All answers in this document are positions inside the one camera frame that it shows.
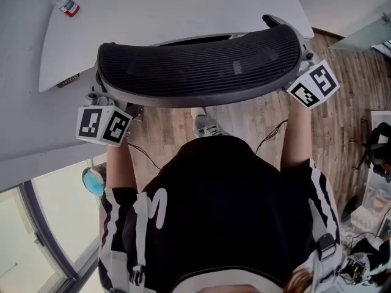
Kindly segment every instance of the strap buckle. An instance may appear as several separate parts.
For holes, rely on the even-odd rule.
[[[316,243],[316,247],[318,249],[320,261],[325,261],[337,251],[335,240],[330,233],[322,235]]]
[[[145,266],[144,265],[135,265],[132,268],[132,276],[130,278],[130,282],[139,286],[142,283],[142,279],[144,277]]]

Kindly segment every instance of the bottle with red liquid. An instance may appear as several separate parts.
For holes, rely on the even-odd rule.
[[[74,17],[80,9],[80,6],[74,2],[74,0],[50,0],[52,5],[57,7],[61,12],[68,15],[69,17]]]

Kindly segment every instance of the office chair backrest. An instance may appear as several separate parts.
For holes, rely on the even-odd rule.
[[[122,101],[157,107],[234,103],[286,87],[301,63],[301,44],[288,25],[243,37],[178,46],[103,43],[98,72]]]

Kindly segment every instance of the glass pane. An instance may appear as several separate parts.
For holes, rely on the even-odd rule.
[[[54,292],[65,277],[36,243],[19,188],[0,194],[0,292]]]
[[[54,237],[78,271],[99,246],[98,202],[83,185],[87,161],[32,180]]]
[[[98,269],[93,272],[79,293],[103,293],[103,288],[99,280]]]
[[[363,51],[391,39],[390,23],[382,18],[334,43],[330,49]]]

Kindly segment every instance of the white table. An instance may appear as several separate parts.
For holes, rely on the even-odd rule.
[[[104,42],[162,45],[211,35],[267,29],[264,14],[313,31],[298,0],[75,0],[74,18],[53,10],[43,45],[39,91],[94,66]]]

